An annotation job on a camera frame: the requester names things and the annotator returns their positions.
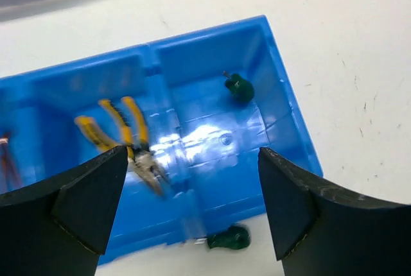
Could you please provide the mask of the green stubby screwdriver front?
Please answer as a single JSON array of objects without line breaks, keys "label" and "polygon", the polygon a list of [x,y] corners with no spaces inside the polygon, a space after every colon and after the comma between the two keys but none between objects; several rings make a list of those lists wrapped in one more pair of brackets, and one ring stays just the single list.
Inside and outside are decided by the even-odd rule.
[{"label": "green stubby screwdriver front", "polygon": [[245,105],[252,101],[255,91],[252,84],[238,73],[223,72],[225,87],[236,102]]}]

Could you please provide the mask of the brown hex key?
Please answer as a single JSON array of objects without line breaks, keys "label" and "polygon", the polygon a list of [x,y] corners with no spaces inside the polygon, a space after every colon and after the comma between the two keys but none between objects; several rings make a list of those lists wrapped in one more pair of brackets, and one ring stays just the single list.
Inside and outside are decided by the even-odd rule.
[{"label": "brown hex key", "polygon": [[1,135],[1,173],[5,192],[22,186],[21,176],[10,149],[10,137],[10,131],[5,131]]}]

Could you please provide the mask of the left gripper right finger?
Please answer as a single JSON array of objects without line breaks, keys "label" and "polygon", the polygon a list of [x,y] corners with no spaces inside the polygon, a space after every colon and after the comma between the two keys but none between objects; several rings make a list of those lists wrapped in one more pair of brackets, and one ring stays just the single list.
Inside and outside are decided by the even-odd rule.
[{"label": "left gripper right finger", "polygon": [[285,275],[409,275],[410,206],[357,193],[261,148],[258,171]]}]

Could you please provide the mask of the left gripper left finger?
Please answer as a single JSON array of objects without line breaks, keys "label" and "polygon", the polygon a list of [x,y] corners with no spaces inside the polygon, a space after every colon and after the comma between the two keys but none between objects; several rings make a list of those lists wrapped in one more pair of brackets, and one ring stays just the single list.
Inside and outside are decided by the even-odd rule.
[{"label": "left gripper left finger", "polygon": [[94,275],[128,167],[127,149],[1,195],[1,275]]}]

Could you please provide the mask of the yellow pliers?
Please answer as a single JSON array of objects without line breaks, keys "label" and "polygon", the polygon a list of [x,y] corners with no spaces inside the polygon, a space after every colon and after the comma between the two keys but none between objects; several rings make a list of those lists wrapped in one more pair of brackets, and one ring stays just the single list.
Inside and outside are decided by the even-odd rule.
[{"label": "yellow pliers", "polygon": [[98,125],[93,117],[78,116],[74,119],[74,123],[80,129],[84,137],[93,143],[102,153],[109,151],[116,146],[126,146],[128,157],[130,158],[133,153],[129,145],[120,143],[109,137]]},{"label": "yellow pliers", "polygon": [[130,111],[136,123],[137,134],[133,134],[132,127],[122,111],[109,99],[100,99],[98,105],[109,113],[116,123],[121,143],[127,147],[128,161],[131,170],[161,198],[165,197],[164,190],[159,180],[167,184],[170,180],[164,168],[154,159],[149,145],[149,129],[144,115],[134,98],[124,96],[121,103]]}]

